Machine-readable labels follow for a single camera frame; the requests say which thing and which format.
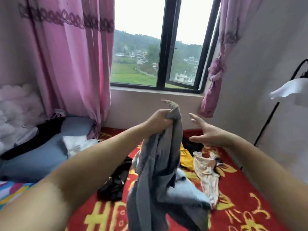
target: pink curtain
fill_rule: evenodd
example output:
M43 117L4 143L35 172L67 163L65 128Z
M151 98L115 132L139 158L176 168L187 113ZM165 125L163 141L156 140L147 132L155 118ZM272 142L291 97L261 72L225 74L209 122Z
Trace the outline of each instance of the pink curtain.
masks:
M211 85L207 91L199 114L212 118L221 89L222 77L226 71L225 62L262 0L221 0L220 13L220 55L209 67Z
M24 0L18 8L47 115L60 108L90 117L97 137L110 109L114 0Z

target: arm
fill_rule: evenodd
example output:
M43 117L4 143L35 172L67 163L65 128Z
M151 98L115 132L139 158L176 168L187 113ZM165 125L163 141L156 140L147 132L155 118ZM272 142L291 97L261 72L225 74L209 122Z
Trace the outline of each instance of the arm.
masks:
M1 230L64 230L68 218L95 193L145 138L171 125L170 110L98 143L64 162L0 211Z
M229 148L266 197L276 218L289 230L308 230L308 185L243 138L190 114L203 131L190 140Z

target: grass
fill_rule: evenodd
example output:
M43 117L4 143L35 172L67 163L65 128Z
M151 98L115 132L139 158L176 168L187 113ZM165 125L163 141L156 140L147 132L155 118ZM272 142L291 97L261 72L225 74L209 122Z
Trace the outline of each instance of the grass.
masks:
M136 71L137 64L113 63L111 69L111 82L140 84L156 86L156 77L148 76ZM179 86L166 84L166 87L181 88Z

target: sky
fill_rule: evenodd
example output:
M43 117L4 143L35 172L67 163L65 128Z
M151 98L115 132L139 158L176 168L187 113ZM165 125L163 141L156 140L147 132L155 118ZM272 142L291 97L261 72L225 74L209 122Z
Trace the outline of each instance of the sky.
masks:
M176 40L202 45L213 0L182 0ZM115 29L161 38L165 0L115 0Z

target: yellow clothing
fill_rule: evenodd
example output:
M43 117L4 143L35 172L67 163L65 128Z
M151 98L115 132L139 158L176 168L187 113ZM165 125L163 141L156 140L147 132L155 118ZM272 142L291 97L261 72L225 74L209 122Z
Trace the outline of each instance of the yellow clothing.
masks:
M183 167L188 168L191 171L194 171L193 168L193 157L189 153L187 149L183 147L183 144L181 143L181 158L180 158L180 164Z

